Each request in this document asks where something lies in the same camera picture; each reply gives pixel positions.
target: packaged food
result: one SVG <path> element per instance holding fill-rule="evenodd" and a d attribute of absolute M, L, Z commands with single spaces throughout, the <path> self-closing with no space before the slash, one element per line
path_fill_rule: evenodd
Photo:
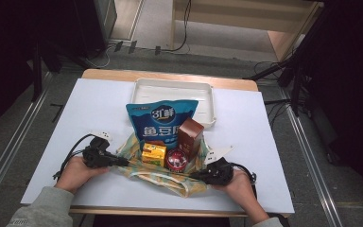
<path fill-rule="evenodd" d="M 154 164 L 164 167 L 164 157 L 166 155 L 166 147 L 145 143 L 141 155 L 143 163 Z"/>
<path fill-rule="evenodd" d="M 167 168 L 173 172 L 184 172 L 187 163 L 187 156 L 179 148 L 173 148 L 166 154 Z"/>
<path fill-rule="evenodd" d="M 199 145 L 203 137 L 204 127 L 197 121 L 187 118 L 179 127 L 178 144 L 179 149 L 187 155 L 191 162 L 199 152 Z"/>
<path fill-rule="evenodd" d="M 178 143 L 179 126 L 187 118 L 193 117 L 198 105 L 197 100 L 164 100 L 147 104 L 127 104 L 126 109 L 139 141 L 153 141 L 154 144 L 163 142 L 167 149 L 172 149 Z"/>

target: floor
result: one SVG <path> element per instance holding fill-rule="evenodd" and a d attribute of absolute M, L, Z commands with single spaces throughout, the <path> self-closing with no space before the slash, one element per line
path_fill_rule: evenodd
<path fill-rule="evenodd" d="M 262 31 L 245 29 L 241 31 L 250 33 L 254 37 L 252 39 L 260 43 L 246 44 L 246 51 L 240 48 L 240 45 L 231 46 L 242 41 L 230 35 L 228 37 L 235 39 L 235 42 L 223 42 L 226 39 L 225 36 L 216 35 L 204 36 L 206 42 L 203 43 L 199 30 L 202 30 L 205 25 L 193 23 L 189 24 L 191 26 L 188 28 L 188 34 L 192 34 L 188 36 L 187 43 L 190 46 L 188 54 L 161 53 L 155 56 L 152 51 L 141 47 L 148 48 L 148 45 L 159 44 L 166 46 L 167 32 L 163 33 L 166 36 L 157 36 L 159 32 L 155 32 L 154 29 L 144 31 L 143 28 L 147 26 L 142 24 L 148 20 L 144 20 L 145 16 L 149 16 L 144 13 L 149 14 L 148 9 L 159 7 L 149 3 L 159 4 L 160 2 L 164 3 L 159 0 L 144 1 L 139 23 L 132 36 L 132 39 L 138 41 L 137 47 L 140 48 L 130 54 L 128 44 L 125 43 L 119 51 L 108 51 L 107 54 L 102 54 L 90 61 L 97 65 L 106 64 L 106 69 L 184 73 L 223 78 L 249 77 L 271 66 L 271 62 L 262 61 L 275 61 L 275 56 L 272 56 L 270 51 L 269 40 Z M 190 30 L 194 29 L 197 32 L 190 33 Z M 235 27 L 205 27 L 204 29 L 230 34 L 228 30 Z M 63 68 L 60 74 L 46 73 L 45 93 L 42 95 L 41 102 L 30 103 L 29 100 L 32 97 L 32 87 L 30 87 L 0 118 L 0 226 L 5 226 L 11 215 L 20 207 L 19 201 L 23 197 L 27 183 L 58 122 L 57 115 L 61 113 L 60 107 L 66 104 L 76 80 L 82 75 L 83 71 L 77 65 L 67 59 L 62 60 Z M 289 88 L 280 88 L 274 79 L 274 75 L 269 75 L 257 81 L 264 100 L 277 100 L 289 94 Z M 269 112 L 272 107 L 272 105 L 267 106 Z M 28 124 L 22 124 L 24 116 L 28 114 L 31 120 Z M 316 126 L 306 114 L 301 113 L 299 117 L 295 117 L 292 116 L 290 109 L 286 109 L 276 118 L 274 115 L 275 111 L 269 115 L 269 123 L 275 119 L 272 132 L 295 209 L 295 214 L 288 218 L 289 225 L 363 226 L 361 176 L 347 166 L 333 166 L 328 163 L 325 146 L 320 141 Z M 26 125 L 23 133 L 17 131 L 19 125 Z M 21 134 L 20 139 L 13 141 L 13 134 Z M 11 163 L 6 168 L 1 165 L 4 163 L 4 158 Z M 319 188 L 320 184 L 323 184 L 325 188 Z M 325 192 L 329 193 L 329 197 L 326 198 L 332 200 L 327 204 L 333 204 L 336 208 L 332 214 L 330 207 L 329 209 L 324 207 L 323 193 Z M 72 214 L 72 217 L 74 226 L 78 226 L 82 215 Z M 81 226 L 92 226 L 93 219 L 94 216 L 87 216 Z M 233 227 L 250 226 L 244 218 L 231 218 L 230 222 Z"/>

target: white table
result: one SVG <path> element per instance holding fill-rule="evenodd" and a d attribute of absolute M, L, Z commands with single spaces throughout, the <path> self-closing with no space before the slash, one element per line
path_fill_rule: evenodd
<path fill-rule="evenodd" d="M 133 133 L 125 105 L 130 102 L 136 78 L 162 78 L 209 82 L 214 86 L 216 123 L 204 131 L 212 148 L 233 146 L 225 158 L 257 174 L 258 200 L 267 212 L 294 213 L 279 154 L 268 124 L 261 93 L 252 81 L 217 79 L 133 71 L 87 70 L 79 79 L 63 110 L 43 157 L 21 200 L 32 203 L 52 178 L 65 156 L 90 130 L 106 131 L 112 137 L 108 151 L 115 152 Z M 77 149 L 85 148 L 91 139 Z M 170 190 L 127 178 L 114 167 L 95 177 L 76 194 L 71 212 L 156 216 L 239 217 L 243 210 L 223 192 L 208 189 L 189 198 Z"/>

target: white tray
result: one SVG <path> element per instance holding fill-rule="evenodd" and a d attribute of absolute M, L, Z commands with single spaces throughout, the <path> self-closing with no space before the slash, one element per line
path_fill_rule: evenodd
<path fill-rule="evenodd" d="M 143 104 L 162 100 L 193 99 L 199 102 L 193 119 L 205 129 L 216 122 L 214 96 L 208 83 L 165 79 L 137 79 L 131 103 Z"/>

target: hand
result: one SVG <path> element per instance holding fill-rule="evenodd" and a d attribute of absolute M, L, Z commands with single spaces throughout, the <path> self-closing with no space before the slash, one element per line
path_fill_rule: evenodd
<path fill-rule="evenodd" d="M 212 185 L 214 189 L 226 192 L 232 200 L 244 209 L 253 224 L 269 218 L 254 196 L 249 176 L 244 171 L 234 170 L 233 178 L 225 186 Z"/>
<path fill-rule="evenodd" d="M 69 160 L 55 187 L 75 194 L 90 178 L 108 171 L 107 167 L 89 168 L 82 157 L 75 156 Z"/>

